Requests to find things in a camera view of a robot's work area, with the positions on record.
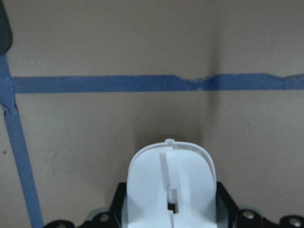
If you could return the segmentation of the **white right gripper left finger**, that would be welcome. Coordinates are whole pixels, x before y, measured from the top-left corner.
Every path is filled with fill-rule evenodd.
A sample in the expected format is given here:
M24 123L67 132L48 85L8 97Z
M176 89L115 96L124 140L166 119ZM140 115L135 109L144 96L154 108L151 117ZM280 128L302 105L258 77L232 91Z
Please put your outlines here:
M127 175L127 228L172 228L173 212L168 210L169 171L165 142L140 149L132 158Z

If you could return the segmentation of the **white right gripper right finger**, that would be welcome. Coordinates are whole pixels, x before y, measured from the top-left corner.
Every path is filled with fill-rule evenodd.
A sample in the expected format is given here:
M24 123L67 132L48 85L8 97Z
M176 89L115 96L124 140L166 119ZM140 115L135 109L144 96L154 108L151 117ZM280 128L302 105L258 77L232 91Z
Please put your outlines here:
M173 139L165 141L168 202L174 228L215 228L216 174L209 153L202 147Z

